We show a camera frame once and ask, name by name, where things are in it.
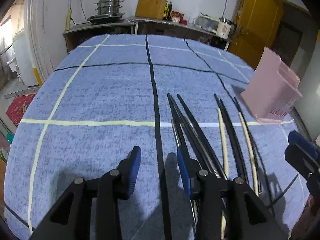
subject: white kettle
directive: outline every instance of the white kettle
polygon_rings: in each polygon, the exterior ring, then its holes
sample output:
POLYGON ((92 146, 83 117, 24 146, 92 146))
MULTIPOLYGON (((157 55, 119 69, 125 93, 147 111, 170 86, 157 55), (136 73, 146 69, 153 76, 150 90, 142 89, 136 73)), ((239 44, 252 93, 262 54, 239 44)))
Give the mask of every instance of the white kettle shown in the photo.
POLYGON ((218 28, 216 35, 227 39, 229 35, 233 35, 236 33, 237 24, 231 22, 230 20, 226 18, 220 18, 220 22, 218 23, 218 28), (233 32, 230 34, 231 26, 233 25, 234 29, 233 32))

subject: metal screw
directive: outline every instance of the metal screw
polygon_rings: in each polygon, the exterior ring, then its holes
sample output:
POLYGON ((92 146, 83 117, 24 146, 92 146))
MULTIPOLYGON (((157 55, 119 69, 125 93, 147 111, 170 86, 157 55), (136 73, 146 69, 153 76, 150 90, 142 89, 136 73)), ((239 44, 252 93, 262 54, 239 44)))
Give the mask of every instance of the metal screw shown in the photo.
POLYGON ((111 176, 118 176, 119 174, 120 174, 120 171, 118 171, 117 169, 110 171, 111 176))
POLYGON ((199 170, 199 175, 200 176, 207 176, 209 173, 208 173, 208 171, 207 170, 199 170))
POLYGON ((235 178, 235 182, 236 184, 243 184, 244 183, 244 180, 241 178, 241 177, 238 177, 238 178, 235 178))
POLYGON ((78 177, 75 179, 76 184, 81 184, 82 182, 83 182, 83 178, 81 178, 81 177, 78 177))

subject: blue tablecloth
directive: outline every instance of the blue tablecloth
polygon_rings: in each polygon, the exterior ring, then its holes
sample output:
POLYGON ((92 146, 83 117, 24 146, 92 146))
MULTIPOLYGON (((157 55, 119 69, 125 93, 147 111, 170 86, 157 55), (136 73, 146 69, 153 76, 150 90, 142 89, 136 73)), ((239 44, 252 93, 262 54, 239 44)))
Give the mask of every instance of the blue tablecloth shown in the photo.
MULTIPOLYGON (((240 99, 239 93, 253 74, 246 63, 196 41, 187 40, 189 47, 183 39, 166 36, 150 35, 147 41, 152 66, 145 35, 89 39, 63 60, 33 99, 15 134, 5 176, 4 197, 11 209, 5 215, 10 229, 21 240, 29 238, 28 225, 35 228, 76 177, 100 177, 126 158, 134 145, 141 148, 141 166, 131 199, 119 202, 123 239, 164 239, 164 224, 170 224, 168 218, 163 222, 162 216, 162 205, 166 205, 161 202, 159 188, 158 164, 162 158, 172 239, 193 239, 190 202, 177 167, 168 92, 183 97, 221 163, 213 94, 223 99, 252 187, 238 112, 212 70, 219 73, 226 89, 240 101, 267 168, 273 199, 297 174, 284 160, 286 137, 296 129, 291 117, 287 116, 281 125, 258 125, 240 99), (160 138, 155 136, 154 103, 159 105, 160 138)), ((237 173, 230 144, 228 157, 233 179, 237 173)), ((307 198, 305 180, 299 176, 275 205, 276 219, 284 231, 292 229, 307 198)), ((265 186, 263 201, 269 204, 265 186)))

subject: bottle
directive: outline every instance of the bottle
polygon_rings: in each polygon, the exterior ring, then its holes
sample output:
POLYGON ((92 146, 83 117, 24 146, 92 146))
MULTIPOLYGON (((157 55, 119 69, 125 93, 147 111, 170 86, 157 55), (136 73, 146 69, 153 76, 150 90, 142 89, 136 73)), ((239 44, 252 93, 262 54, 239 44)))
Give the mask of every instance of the bottle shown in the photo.
POLYGON ((163 17, 162 17, 163 20, 167 19, 167 14, 168 14, 168 1, 165 2, 163 17))
POLYGON ((167 20, 171 19, 171 10, 172 10, 172 2, 170 2, 168 6, 167 20))

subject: yellow door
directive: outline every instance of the yellow door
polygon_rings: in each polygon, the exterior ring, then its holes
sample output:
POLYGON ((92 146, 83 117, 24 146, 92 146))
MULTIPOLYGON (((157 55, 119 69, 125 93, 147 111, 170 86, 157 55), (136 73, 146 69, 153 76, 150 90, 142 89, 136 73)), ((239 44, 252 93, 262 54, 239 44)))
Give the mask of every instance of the yellow door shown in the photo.
POLYGON ((256 69, 265 46, 271 47, 283 13, 282 0, 244 0, 236 44, 229 51, 256 69))

